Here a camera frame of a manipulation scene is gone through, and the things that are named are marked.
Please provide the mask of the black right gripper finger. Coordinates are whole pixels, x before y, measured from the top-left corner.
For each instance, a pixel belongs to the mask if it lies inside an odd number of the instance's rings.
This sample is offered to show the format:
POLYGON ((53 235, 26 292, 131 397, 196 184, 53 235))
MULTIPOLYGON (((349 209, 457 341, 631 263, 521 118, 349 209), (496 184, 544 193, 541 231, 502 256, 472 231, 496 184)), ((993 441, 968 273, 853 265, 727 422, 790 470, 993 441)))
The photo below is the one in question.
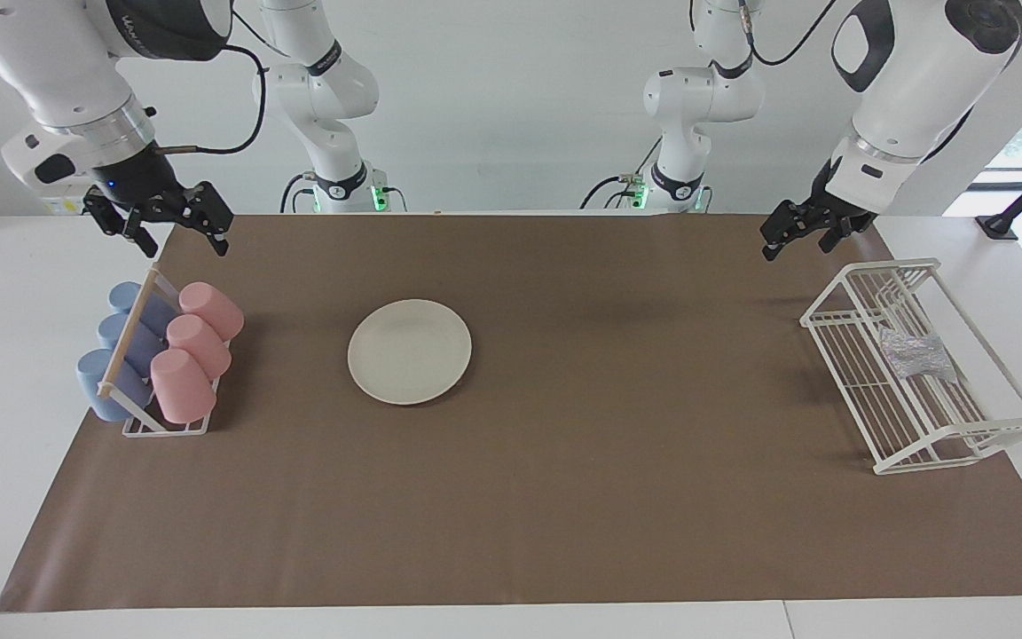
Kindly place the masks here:
POLYGON ((114 206, 102 193, 87 193, 83 198, 83 207, 90 218, 98 224, 98 229, 106 236, 121 236, 138 247, 145 257, 157 256, 159 244, 149 231, 141 226, 129 230, 129 222, 118 213, 114 206))
POLYGON ((234 214, 222 195, 210 182, 200 182, 182 191, 183 209, 178 225, 204 235, 212 250, 219 257, 230 250, 227 232, 230 231, 234 214))

